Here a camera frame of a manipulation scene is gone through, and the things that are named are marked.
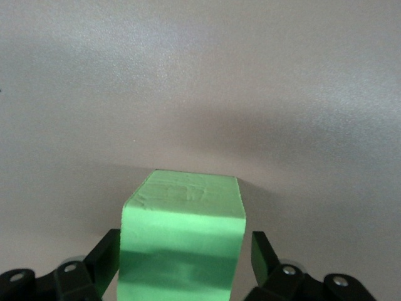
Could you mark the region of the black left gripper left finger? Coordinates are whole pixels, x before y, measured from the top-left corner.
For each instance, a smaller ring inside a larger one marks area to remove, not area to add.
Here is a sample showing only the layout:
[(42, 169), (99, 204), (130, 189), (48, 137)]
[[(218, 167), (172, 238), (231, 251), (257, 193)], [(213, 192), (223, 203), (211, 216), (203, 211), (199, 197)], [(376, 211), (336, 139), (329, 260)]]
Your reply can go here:
[(17, 268), (1, 274), (1, 300), (101, 300), (120, 266), (120, 230), (111, 229), (82, 260), (38, 277)]

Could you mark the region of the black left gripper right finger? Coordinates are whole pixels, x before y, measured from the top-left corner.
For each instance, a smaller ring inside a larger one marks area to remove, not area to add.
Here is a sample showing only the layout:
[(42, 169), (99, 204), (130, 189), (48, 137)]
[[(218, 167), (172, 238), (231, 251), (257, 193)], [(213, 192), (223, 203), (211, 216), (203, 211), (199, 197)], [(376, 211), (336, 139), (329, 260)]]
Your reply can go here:
[(251, 265), (257, 285), (244, 298), (248, 301), (375, 300), (352, 276), (331, 273), (320, 282), (299, 267), (282, 263), (262, 231), (252, 233)]

